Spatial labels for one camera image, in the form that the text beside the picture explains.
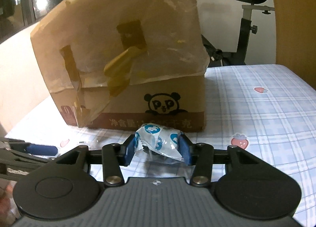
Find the person left hand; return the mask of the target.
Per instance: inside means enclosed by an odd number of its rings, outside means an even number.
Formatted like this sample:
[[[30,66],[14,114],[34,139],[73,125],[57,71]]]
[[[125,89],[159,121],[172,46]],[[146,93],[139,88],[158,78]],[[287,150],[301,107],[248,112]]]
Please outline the person left hand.
[[[21,215],[13,199],[15,181],[1,178],[0,187],[0,227],[12,226]]]

